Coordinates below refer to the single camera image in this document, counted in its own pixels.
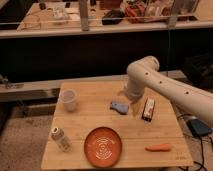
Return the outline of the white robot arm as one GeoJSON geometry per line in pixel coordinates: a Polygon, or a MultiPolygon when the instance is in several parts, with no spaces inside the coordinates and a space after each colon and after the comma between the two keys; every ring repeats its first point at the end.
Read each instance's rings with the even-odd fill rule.
{"type": "Polygon", "coordinates": [[[213,127],[213,93],[166,77],[158,72],[159,67],[154,56],[130,63],[127,67],[128,81],[124,86],[127,98],[138,101],[144,89],[149,87],[213,127]]]}

